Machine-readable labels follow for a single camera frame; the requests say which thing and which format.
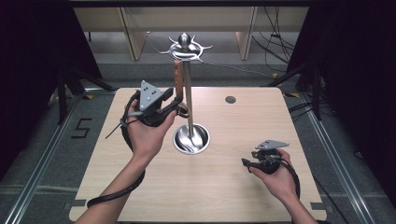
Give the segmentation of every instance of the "metal base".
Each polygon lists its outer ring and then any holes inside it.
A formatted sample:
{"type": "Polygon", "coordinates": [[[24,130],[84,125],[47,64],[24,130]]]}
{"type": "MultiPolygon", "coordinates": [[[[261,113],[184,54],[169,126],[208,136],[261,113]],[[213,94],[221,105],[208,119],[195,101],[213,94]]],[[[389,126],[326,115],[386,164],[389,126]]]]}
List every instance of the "metal base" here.
{"type": "Polygon", "coordinates": [[[175,148],[188,155],[203,152],[210,142],[209,131],[200,124],[193,124],[193,136],[189,135],[189,125],[178,128],[173,136],[175,148]]]}

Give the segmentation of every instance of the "person's right hand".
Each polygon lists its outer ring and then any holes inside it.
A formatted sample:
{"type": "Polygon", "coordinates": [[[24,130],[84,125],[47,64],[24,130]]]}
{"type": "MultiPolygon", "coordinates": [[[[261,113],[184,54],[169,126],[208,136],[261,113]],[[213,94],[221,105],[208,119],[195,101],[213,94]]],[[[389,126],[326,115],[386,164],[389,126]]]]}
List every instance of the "person's right hand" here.
{"type": "MultiPolygon", "coordinates": [[[[289,153],[283,149],[278,149],[277,151],[281,158],[291,165],[289,153]]],[[[268,175],[254,167],[250,167],[249,170],[261,179],[271,194],[278,198],[282,203],[291,198],[298,198],[293,177],[289,170],[283,165],[280,165],[276,172],[271,175],[268,175]]]]}
{"type": "MultiPolygon", "coordinates": [[[[137,107],[137,101],[131,103],[129,112],[134,112],[137,107]]],[[[127,122],[128,134],[134,148],[134,157],[151,161],[160,151],[163,145],[163,138],[166,132],[172,126],[177,115],[176,111],[172,111],[165,121],[158,127],[149,127],[140,121],[136,121],[135,117],[129,117],[127,122]]]]}

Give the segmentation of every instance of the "vr controller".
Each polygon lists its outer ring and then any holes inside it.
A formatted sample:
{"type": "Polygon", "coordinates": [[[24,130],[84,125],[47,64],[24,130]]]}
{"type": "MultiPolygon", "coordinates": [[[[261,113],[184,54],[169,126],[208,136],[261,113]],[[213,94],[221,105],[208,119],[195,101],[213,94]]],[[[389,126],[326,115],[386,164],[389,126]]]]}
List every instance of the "vr controller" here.
{"type": "Polygon", "coordinates": [[[162,91],[143,80],[140,91],[136,91],[125,108],[124,116],[120,120],[121,125],[127,127],[127,118],[136,117],[148,126],[158,127],[174,110],[182,118],[188,118],[190,116],[189,109],[182,103],[183,95],[177,95],[169,105],[161,108],[163,101],[168,100],[173,95],[173,92],[173,88],[162,91]],[[135,99],[137,100],[138,108],[134,112],[128,112],[132,101],[135,99]]]}
{"type": "Polygon", "coordinates": [[[253,158],[259,160],[259,162],[252,162],[242,158],[242,164],[247,167],[248,171],[249,167],[255,167],[266,174],[271,175],[279,168],[281,163],[280,155],[276,149],[278,147],[287,147],[288,145],[289,144],[287,143],[277,142],[274,140],[265,140],[255,147],[259,151],[251,152],[253,158]]]}

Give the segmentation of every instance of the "forearm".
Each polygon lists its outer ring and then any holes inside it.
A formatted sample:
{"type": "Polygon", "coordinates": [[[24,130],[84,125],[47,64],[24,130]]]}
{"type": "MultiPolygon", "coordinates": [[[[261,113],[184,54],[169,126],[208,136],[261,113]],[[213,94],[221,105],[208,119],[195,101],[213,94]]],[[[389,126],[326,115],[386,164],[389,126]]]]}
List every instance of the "forearm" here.
{"type": "MultiPolygon", "coordinates": [[[[149,165],[150,160],[131,158],[100,196],[130,187],[149,165]]],[[[112,201],[98,203],[88,208],[76,223],[115,223],[128,200],[129,194],[112,201]]]]}
{"type": "Polygon", "coordinates": [[[297,197],[291,197],[288,200],[281,200],[281,202],[288,210],[294,224],[317,223],[297,197]]]}

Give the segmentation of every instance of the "dark fabric panel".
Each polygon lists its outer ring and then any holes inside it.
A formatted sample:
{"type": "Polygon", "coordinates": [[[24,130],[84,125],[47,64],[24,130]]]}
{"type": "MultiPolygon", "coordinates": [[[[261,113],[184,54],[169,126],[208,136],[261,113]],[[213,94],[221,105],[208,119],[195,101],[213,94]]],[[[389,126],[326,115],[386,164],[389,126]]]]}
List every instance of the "dark fabric panel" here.
{"type": "Polygon", "coordinates": [[[395,14],[383,14],[374,2],[347,6],[344,29],[322,74],[338,115],[396,206],[396,35],[384,21],[395,14]]]}
{"type": "Polygon", "coordinates": [[[56,77],[67,65],[101,77],[71,7],[46,7],[29,1],[0,4],[0,178],[26,147],[56,77]]]}
{"type": "Polygon", "coordinates": [[[325,29],[329,27],[338,6],[338,3],[323,3],[315,4],[308,9],[288,64],[288,71],[307,62],[324,35],[325,29]]]}

